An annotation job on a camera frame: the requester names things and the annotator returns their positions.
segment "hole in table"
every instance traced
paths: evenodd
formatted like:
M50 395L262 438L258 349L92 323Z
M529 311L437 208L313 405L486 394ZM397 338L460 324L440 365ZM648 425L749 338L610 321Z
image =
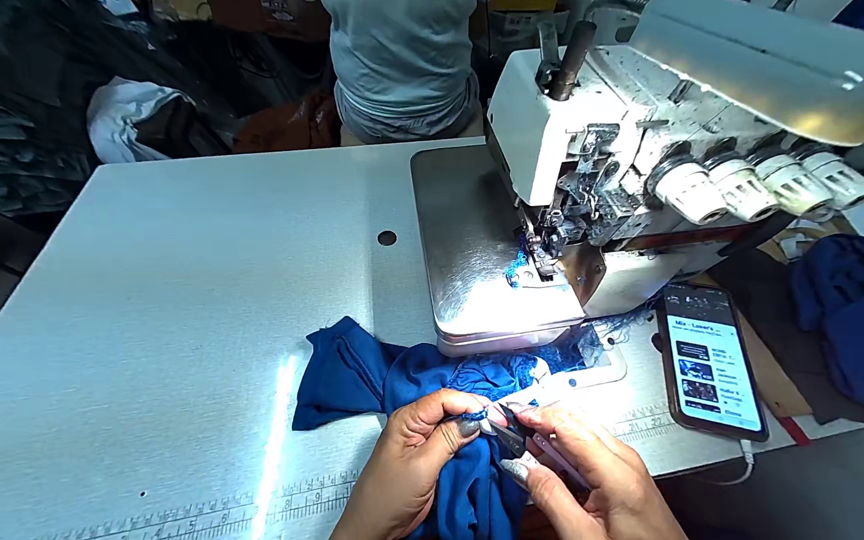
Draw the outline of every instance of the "hole in table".
M378 243L383 246L391 246L396 243L399 238L391 230L383 230L378 233Z

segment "hand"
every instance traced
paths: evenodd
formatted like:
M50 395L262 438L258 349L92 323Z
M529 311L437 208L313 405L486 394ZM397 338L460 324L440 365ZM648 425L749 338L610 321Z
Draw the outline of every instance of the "hand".
M580 505L545 465L514 460L517 465L509 468L503 461L503 468L524 473L532 501L561 540L687 540L642 458L605 427L556 406L523 410L516 417L549 438L592 488Z
M478 422L440 422L491 404L482 396L441 389L392 412L330 538L412 533L432 508L443 465L479 435Z

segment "person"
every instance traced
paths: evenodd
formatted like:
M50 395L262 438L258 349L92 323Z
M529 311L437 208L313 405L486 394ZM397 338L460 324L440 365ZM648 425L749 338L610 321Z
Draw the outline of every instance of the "person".
M342 146L483 135L476 0L322 0Z
M394 411L330 538L400 538L413 532L432 507L443 465L479 436L477 422L441 421L490 405L481 396L442 389ZM605 427L554 405L524 409L516 417L555 436L553 444L592 487L580 504L545 465L515 460L514 466L503 466L526 487L558 538L688 540L642 458Z

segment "scissors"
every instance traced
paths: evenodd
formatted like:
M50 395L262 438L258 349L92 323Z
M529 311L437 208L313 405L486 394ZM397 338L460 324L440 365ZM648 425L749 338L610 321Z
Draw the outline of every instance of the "scissors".
M508 406L498 403L498 407L501 409L502 414L505 415L506 422L509 426L505 427L494 422L492 419L489 419L488 423L491 425L492 429L495 430L495 435L498 437L502 446L509 449L509 452L511 452L513 456L518 459L538 463L539 460L529 452L529 449L525 444L526 440L532 439L535 446L545 452L546 456L554 462L552 469L555 470L560 477L565 475L585 491L592 491L592 487L590 487L589 483L586 482L586 479L582 477L582 474L576 471L575 467L572 466L569 460L560 454L556 448L552 447L552 444L545 436L535 431L532 427L523 425L522 422L516 418L516 413Z

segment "smartphone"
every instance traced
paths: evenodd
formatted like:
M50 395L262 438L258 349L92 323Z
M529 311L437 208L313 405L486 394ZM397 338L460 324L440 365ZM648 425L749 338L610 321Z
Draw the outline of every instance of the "smartphone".
M672 418L718 436L768 439L729 293L669 283L661 290L655 314Z

